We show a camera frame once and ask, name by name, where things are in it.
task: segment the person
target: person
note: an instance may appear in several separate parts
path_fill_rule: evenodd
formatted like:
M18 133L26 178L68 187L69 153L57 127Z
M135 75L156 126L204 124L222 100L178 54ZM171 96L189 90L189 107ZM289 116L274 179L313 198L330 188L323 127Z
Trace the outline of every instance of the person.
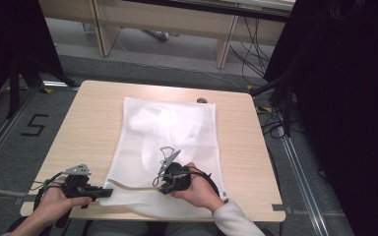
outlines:
M199 171L194 163L187 164L191 171ZM195 207L204 207L211 211L215 224L212 223L169 223L165 235L216 235L217 227L226 236L265 236L265 234L243 213L233 201L223 201L211 185L199 175L191 175L191 186L184 191L170 194L190 203ZM13 232L11 236L35 236L45 227L53 224L70 208L85 206L91 198L67 199L60 188L49 188L44 194L37 209ZM147 235L147 226L143 221L95 221L89 228L88 235Z

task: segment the person's right hand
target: person's right hand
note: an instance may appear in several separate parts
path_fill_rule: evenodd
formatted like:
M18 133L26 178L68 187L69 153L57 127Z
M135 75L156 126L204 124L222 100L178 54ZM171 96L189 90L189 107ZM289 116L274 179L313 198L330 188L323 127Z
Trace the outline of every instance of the person's right hand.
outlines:
M192 172L200 172L194 163L186 165ZM205 207L214 212L225 203L216 194L210 183L202 176L191 174L191 185L187 190L170 193L176 199L183 199L195 207Z

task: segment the hand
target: hand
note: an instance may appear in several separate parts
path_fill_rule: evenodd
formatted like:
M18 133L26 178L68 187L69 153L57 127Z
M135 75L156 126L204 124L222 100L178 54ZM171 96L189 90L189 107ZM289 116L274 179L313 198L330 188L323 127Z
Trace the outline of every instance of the hand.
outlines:
M194 163L186 165L190 171L200 172ZM210 183L202 176L191 174L191 185L187 190L170 193L176 199L183 199L195 207L205 207L214 212L225 203L215 193Z
M76 206L88 205L92 199L88 197L67 199L59 184L51 184L45 192L36 210L11 233L11 236L38 235L45 227L61 218L69 209Z

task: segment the wooden desk panel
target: wooden desk panel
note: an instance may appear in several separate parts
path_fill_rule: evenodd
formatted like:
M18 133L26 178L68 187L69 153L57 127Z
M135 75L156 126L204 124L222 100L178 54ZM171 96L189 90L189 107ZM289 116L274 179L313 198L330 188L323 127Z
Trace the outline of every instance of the wooden desk panel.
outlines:
M209 103L215 103L221 169L228 196L254 221L284 220L284 211L272 210L272 205L280 205L282 200L252 98L247 93L86 81L73 101L36 181L86 163L93 173L90 183L102 186L121 133L125 96L187 102L196 102L203 97ZM31 212L32 203L24 203L21 214ZM71 217L159 220L133 213L125 206L100 206L98 203L91 203L88 209L75 208Z

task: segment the gray carpet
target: gray carpet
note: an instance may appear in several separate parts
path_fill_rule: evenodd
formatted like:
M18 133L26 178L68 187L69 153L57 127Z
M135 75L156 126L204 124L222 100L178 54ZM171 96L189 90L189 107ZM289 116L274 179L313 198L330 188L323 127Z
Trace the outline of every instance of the gray carpet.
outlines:
M60 60L66 75L77 82L102 80L240 92L241 89L246 89L246 86L249 85L241 76L235 75L213 74L213 76L230 80L237 87L228 81L219 80L202 73L160 70L128 63L69 56L60 56ZM43 74L42 77L44 80L54 80L46 74ZM264 84L263 81L253 78L247 78L247 80L257 85ZM20 193L26 193L29 190L75 95L76 92L72 90L55 89L52 93L37 93L34 96L10 137L0 149L0 190ZM6 116L8 98L6 91L0 94L0 125ZM256 97L254 102L259 106L268 106L268 98L268 93L263 94ZM34 114L48 115L48 117L37 117L35 119L35 123L45 127L39 136L23 136L22 133L37 132L37 128L28 127L28 123ZM261 124L264 125L268 116L260 115L259 119ZM294 124L294 128L300 130L298 124ZM353 235L330 184L318 175L318 161L306 140L306 135L292 131L292 139L317 203L325 216L329 232L331 235ZM275 161L283 203L291 209L291 213L283 222L283 236L315 235L284 152L282 141L273 139L270 135L266 135L265 140ZM6 228L19 217L20 206L15 206L13 200L14 198L0 197L0 234L4 233ZM67 235L79 235L83 223L80 220L73 220L72 227L69 228ZM261 228L269 229L275 235L280 233L279 224L258 223L258 225ZM60 230L55 230L53 235L60 235L60 233Z

